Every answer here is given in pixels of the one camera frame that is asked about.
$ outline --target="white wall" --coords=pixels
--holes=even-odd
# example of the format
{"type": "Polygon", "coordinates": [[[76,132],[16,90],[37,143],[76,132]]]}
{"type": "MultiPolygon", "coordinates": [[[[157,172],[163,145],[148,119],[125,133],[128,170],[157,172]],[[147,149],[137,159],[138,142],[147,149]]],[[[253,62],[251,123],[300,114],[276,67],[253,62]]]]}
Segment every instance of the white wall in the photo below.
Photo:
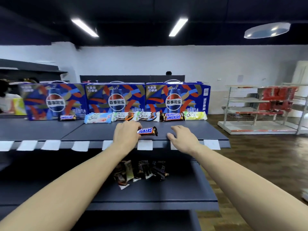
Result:
{"type": "Polygon", "coordinates": [[[186,81],[212,86],[210,114],[222,113],[225,85],[278,85],[291,81],[298,60],[308,60],[308,47],[290,46],[159,46],[82,47],[70,42],[51,46],[0,46],[0,58],[26,62],[53,61],[68,71],[72,82],[79,75],[185,74],[186,81]]]}

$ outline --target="forearm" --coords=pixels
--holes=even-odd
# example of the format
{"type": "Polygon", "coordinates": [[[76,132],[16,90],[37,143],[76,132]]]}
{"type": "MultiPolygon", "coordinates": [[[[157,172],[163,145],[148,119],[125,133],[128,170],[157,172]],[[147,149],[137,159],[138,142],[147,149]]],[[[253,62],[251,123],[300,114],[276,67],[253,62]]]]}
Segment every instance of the forearm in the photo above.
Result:
{"type": "Polygon", "coordinates": [[[203,145],[193,156],[254,230],[307,230],[308,207],[287,192],[203,145]]]}
{"type": "Polygon", "coordinates": [[[70,230],[127,154],[110,146],[45,186],[0,222],[0,231],[70,230]]]}

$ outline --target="oval ceiling lamp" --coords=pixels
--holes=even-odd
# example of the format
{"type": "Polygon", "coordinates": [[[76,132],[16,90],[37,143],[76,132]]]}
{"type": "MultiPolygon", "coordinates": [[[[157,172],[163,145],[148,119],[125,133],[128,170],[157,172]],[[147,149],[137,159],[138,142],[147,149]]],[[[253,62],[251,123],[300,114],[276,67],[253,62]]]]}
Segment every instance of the oval ceiling lamp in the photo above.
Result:
{"type": "Polygon", "coordinates": [[[279,36],[290,30],[290,23],[268,23],[256,27],[249,28],[245,31],[244,38],[260,39],[272,36],[279,36]]]}

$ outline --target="yellow package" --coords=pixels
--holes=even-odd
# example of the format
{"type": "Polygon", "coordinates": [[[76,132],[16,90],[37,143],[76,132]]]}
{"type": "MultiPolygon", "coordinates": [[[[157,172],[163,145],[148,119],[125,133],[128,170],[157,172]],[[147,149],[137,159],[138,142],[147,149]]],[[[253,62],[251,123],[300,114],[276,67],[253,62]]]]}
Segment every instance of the yellow package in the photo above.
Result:
{"type": "Polygon", "coordinates": [[[27,115],[22,98],[13,98],[15,115],[27,115]]]}
{"type": "Polygon", "coordinates": [[[183,112],[185,120],[206,120],[208,119],[205,112],[183,112]]]}

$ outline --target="pepsi logo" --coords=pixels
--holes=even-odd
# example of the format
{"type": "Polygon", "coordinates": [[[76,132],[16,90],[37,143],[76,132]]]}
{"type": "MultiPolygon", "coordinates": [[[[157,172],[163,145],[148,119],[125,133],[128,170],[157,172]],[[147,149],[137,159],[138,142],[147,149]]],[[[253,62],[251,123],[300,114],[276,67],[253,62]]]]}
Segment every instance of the pepsi logo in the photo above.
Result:
{"type": "Polygon", "coordinates": [[[113,111],[121,111],[125,108],[126,100],[121,94],[115,93],[108,98],[108,104],[113,111]]]}
{"type": "Polygon", "coordinates": [[[182,105],[182,98],[179,94],[170,94],[166,98],[166,107],[171,111],[178,110],[182,105]]]}
{"type": "Polygon", "coordinates": [[[65,100],[59,94],[49,94],[46,98],[46,105],[53,112],[61,112],[65,108],[65,100]]]}

